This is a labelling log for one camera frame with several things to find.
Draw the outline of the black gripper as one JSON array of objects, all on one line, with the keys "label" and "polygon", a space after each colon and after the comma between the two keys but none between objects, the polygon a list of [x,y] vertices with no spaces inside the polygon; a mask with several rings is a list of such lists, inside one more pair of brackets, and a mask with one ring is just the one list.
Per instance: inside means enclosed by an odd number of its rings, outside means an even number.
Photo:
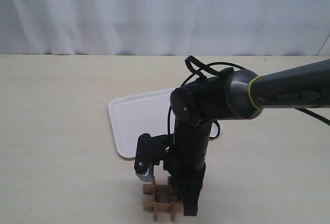
[{"label": "black gripper", "polygon": [[184,216],[196,216],[206,171],[205,154],[182,161],[176,154],[162,156],[163,169],[170,174],[173,193],[183,202]]}]

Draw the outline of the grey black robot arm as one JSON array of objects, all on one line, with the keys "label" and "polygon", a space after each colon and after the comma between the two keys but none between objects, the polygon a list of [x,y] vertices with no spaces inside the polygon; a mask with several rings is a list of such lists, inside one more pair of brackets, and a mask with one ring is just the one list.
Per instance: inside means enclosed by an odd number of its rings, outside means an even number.
[{"label": "grey black robot arm", "polygon": [[329,60],[258,75],[226,62],[217,71],[193,56],[185,59],[191,75],[170,95],[169,157],[166,168],[184,215],[196,216],[206,171],[205,156],[212,125],[220,120],[252,120],[264,109],[290,108],[325,124],[314,112],[329,108]]}]

